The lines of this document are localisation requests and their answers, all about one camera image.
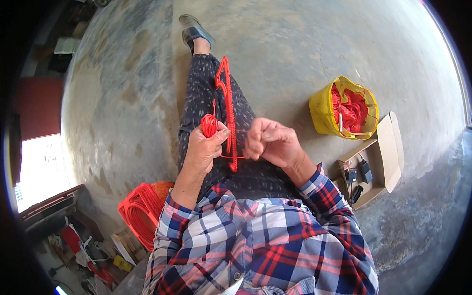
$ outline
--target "yellow bucket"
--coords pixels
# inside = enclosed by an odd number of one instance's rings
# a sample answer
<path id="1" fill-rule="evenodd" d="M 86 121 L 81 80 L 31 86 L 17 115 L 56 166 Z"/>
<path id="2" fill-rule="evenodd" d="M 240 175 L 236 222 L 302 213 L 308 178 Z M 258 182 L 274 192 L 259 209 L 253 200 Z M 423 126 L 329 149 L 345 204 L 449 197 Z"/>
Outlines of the yellow bucket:
<path id="1" fill-rule="evenodd" d="M 343 128 L 341 133 L 333 112 L 333 98 L 331 97 L 331 88 L 333 84 L 339 90 L 341 102 L 347 102 L 347 97 L 344 95 L 344 90 L 349 89 L 353 92 L 364 93 L 363 97 L 369 110 L 365 125 L 362 126 L 362 133 L 352 133 Z M 374 95 L 366 88 L 354 84 L 348 78 L 339 76 L 333 82 L 329 83 L 310 97 L 309 101 L 310 113 L 312 114 L 313 125 L 316 132 L 328 135 L 337 135 L 342 138 L 366 140 L 377 130 L 379 123 L 379 108 L 375 101 Z"/>

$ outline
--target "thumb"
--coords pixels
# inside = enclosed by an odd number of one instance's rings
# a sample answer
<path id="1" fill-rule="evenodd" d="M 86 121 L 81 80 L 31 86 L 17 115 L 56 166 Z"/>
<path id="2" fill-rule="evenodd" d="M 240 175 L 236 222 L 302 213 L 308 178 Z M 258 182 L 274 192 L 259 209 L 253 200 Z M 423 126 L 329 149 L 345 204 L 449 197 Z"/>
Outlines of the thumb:
<path id="1" fill-rule="evenodd" d="M 273 142 L 277 140 L 288 141 L 292 139 L 294 133 L 295 130 L 293 130 L 292 128 L 279 127 L 263 132 L 261 135 L 261 139 L 265 142 Z"/>
<path id="2" fill-rule="evenodd" d="M 212 137 L 210 137 L 211 141 L 213 141 L 216 145 L 220 145 L 228 138 L 231 131 L 229 129 L 223 129 L 215 133 Z"/>

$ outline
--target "open cardboard box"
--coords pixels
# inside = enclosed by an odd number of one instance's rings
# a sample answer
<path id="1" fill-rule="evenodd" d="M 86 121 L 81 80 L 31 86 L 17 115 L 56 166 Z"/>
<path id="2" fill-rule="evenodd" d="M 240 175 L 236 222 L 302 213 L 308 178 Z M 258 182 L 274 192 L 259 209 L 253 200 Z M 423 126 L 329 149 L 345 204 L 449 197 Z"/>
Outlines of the open cardboard box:
<path id="1" fill-rule="evenodd" d="M 361 162 L 360 154 L 369 163 L 373 179 L 368 184 L 363 182 L 358 169 L 357 181 L 352 183 L 351 191 L 351 185 L 346 182 L 344 170 L 358 168 Z M 405 166 L 402 138 L 395 113 L 390 112 L 379 122 L 377 139 L 370 138 L 364 141 L 359 147 L 339 158 L 337 162 L 342 169 L 341 174 L 344 180 L 342 182 L 344 187 L 340 189 L 345 193 L 346 200 L 354 210 L 367 204 L 384 190 L 391 193 Z M 352 204 L 351 194 L 358 185 L 362 186 L 364 190 L 357 202 Z"/>

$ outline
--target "plaid shirt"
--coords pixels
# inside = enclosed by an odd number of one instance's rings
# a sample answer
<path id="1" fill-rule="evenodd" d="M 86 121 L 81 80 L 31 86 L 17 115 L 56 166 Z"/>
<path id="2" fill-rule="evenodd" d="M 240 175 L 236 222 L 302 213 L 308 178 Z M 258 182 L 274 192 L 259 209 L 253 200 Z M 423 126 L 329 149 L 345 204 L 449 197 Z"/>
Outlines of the plaid shirt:
<path id="1" fill-rule="evenodd" d="M 169 194 L 143 294 L 376 294 L 372 254 L 321 164 L 299 189 L 307 205 L 236 200 L 219 184 L 191 210 Z"/>

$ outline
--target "gray shoe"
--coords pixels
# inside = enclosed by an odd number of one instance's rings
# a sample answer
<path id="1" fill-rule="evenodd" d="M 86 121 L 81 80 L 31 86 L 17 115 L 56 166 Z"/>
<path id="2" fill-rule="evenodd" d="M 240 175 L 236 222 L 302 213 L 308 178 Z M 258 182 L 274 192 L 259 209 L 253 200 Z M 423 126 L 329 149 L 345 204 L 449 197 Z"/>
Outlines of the gray shoe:
<path id="1" fill-rule="evenodd" d="M 180 23 L 184 26 L 182 31 L 182 39 L 185 45 L 189 48 L 191 54 L 194 54 L 194 42 L 193 40 L 202 37 L 210 42 L 210 48 L 215 44 L 215 38 L 213 38 L 207 31 L 205 31 L 198 21 L 198 19 L 189 14 L 182 14 L 179 19 Z"/>

